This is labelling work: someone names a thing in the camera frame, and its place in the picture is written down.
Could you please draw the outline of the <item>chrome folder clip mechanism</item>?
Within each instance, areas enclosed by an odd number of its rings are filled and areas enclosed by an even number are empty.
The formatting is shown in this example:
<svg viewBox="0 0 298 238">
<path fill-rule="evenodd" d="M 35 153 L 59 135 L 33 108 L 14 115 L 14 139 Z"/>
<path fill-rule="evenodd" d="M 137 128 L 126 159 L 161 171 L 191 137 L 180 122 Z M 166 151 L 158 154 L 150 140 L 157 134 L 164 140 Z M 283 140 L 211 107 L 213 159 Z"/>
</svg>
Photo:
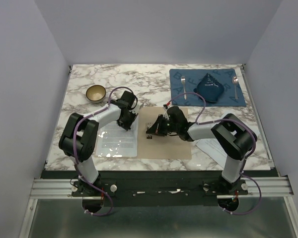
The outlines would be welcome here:
<svg viewBox="0 0 298 238">
<path fill-rule="evenodd" d="M 151 122 L 148 122 L 146 123 L 146 131 L 152 127 L 152 123 Z M 151 134 L 148 134 L 146 133 L 146 139 L 152 139 L 152 135 Z"/>
</svg>

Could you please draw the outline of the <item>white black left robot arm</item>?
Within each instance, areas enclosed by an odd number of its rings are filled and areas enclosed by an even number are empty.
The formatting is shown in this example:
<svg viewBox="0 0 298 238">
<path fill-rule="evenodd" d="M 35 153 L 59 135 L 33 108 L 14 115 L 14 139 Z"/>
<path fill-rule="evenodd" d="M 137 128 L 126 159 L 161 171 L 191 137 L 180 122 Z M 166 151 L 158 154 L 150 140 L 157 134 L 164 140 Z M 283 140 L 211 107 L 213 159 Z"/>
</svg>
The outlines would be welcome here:
<svg viewBox="0 0 298 238">
<path fill-rule="evenodd" d="M 110 92 L 107 104 L 99 110 L 85 116 L 71 114 L 59 140 L 59 148 L 73 158 L 80 187 L 90 196 L 103 192 L 97 181 L 99 172 L 92 160 L 98 131 L 114 121 L 128 131 L 140 110 L 138 98 L 130 88 L 121 86 L 114 91 L 117 89 L 125 89 L 122 96 L 112 100 L 113 93 Z"/>
</svg>

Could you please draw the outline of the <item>beige paper folder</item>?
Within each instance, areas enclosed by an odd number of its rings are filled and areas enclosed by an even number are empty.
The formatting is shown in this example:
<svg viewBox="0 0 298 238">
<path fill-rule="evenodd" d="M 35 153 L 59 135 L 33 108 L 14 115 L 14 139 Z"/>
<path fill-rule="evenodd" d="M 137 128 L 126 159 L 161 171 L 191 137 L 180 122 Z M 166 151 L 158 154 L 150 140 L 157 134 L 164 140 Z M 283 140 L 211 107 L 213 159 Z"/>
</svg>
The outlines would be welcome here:
<svg viewBox="0 0 298 238">
<path fill-rule="evenodd" d="M 164 113 L 162 107 L 143 107 L 137 118 L 138 121 L 138 146 L 137 159 L 184 159 L 190 160 L 191 143 L 182 141 L 177 136 L 156 136 L 146 139 L 146 123 L 152 124 L 158 115 Z"/>
</svg>

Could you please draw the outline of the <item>printed white paper sheet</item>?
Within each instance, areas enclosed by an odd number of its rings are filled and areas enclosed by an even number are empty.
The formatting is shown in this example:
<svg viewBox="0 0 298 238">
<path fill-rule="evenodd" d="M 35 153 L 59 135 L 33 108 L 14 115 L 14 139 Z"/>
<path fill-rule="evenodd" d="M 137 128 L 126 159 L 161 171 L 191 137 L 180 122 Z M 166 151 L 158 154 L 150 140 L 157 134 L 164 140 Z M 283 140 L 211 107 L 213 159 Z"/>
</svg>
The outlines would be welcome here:
<svg viewBox="0 0 298 238">
<path fill-rule="evenodd" d="M 103 158 L 135 158 L 138 146 L 138 121 L 126 131 L 116 122 L 111 122 L 98 132 L 95 155 Z"/>
</svg>

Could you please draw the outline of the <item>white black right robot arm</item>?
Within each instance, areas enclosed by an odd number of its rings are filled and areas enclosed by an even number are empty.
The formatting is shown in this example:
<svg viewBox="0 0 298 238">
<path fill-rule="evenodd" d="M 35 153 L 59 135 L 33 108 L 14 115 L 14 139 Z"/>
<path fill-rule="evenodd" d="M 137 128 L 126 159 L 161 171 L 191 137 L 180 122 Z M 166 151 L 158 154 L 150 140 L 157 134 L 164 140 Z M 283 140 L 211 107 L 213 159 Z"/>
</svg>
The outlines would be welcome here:
<svg viewBox="0 0 298 238">
<path fill-rule="evenodd" d="M 245 160 L 256 147 L 257 135 L 238 117 L 229 113 L 223 118 L 208 122 L 190 122 L 178 106 L 160 114 L 147 128 L 146 134 L 155 136 L 178 136 L 183 141 L 216 139 L 226 153 L 226 162 L 217 182 L 219 190 L 230 194 L 241 178 Z"/>
</svg>

